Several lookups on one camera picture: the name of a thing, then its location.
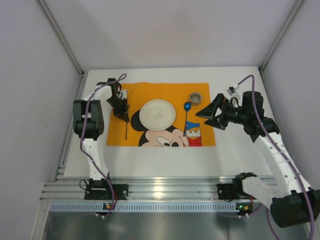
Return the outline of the orange cartoon mouse placemat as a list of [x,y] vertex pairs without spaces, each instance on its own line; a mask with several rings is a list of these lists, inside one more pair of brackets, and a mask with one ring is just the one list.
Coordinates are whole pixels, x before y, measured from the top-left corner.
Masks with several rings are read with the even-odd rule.
[[[106,145],[121,147],[211,147],[215,146],[215,135],[212,127],[205,125],[203,118],[196,113],[211,102],[208,83],[124,83],[129,104],[128,136],[125,140],[126,123],[114,115],[108,119]],[[200,105],[191,106],[187,115],[186,136],[184,124],[185,102],[193,92],[202,95]],[[162,131],[146,129],[139,119],[140,109],[151,100],[161,99],[173,105],[176,118],[172,126]]]

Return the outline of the cream round plate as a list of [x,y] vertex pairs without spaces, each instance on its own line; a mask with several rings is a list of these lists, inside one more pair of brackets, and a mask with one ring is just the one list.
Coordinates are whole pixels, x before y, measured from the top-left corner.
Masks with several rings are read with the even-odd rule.
[[155,132],[163,131],[175,122],[176,110],[166,100],[150,100],[140,109],[139,120],[147,130]]

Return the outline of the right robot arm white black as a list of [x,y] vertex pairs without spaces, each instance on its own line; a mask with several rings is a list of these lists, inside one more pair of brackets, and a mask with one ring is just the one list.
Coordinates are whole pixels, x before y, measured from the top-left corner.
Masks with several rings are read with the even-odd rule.
[[274,190],[252,172],[237,174],[232,180],[234,188],[240,195],[252,196],[266,206],[281,228],[313,224],[320,214],[320,191],[313,189],[298,172],[278,126],[264,115],[261,93],[244,92],[241,106],[234,106],[233,101],[219,93],[196,116],[204,118],[205,125],[220,130],[225,130],[229,123],[242,125],[264,157],[278,189]]

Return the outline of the blue metal fork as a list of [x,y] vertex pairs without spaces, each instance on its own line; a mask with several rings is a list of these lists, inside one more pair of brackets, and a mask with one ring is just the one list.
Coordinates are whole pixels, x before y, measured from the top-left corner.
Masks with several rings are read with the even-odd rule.
[[127,141],[128,140],[128,126],[129,126],[129,121],[126,122],[126,125],[125,125],[125,140]]

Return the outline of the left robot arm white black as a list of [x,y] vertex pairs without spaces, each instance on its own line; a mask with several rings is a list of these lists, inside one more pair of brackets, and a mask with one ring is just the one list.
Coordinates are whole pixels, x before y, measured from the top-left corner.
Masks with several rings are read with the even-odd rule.
[[106,82],[98,82],[89,95],[73,102],[73,131],[80,138],[80,151],[88,159],[90,180],[110,183],[103,150],[106,140],[103,137],[103,104],[111,106],[114,117],[125,123],[130,122],[128,94],[120,84],[126,77],[124,73],[117,79],[108,78]]

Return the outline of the small grey ceramic cup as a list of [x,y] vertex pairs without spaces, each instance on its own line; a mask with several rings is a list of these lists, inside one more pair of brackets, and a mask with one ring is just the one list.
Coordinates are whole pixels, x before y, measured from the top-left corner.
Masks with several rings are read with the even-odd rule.
[[203,97],[200,93],[198,92],[192,92],[190,95],[189,95],[189,102],[192,106],[198,106],[201,104],[203,100]]

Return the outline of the blue metal spoon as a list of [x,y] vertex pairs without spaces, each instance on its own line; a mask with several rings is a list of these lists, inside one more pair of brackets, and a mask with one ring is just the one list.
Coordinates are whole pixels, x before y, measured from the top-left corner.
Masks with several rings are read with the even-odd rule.
[[188,112],[191,110],[191,103],[189,101],[184,103],[184,111],[185,111],[185,121],[184,121],[184,130],[183,130],[183,136],[186,136],[187,131],[187,119],[188,119]]

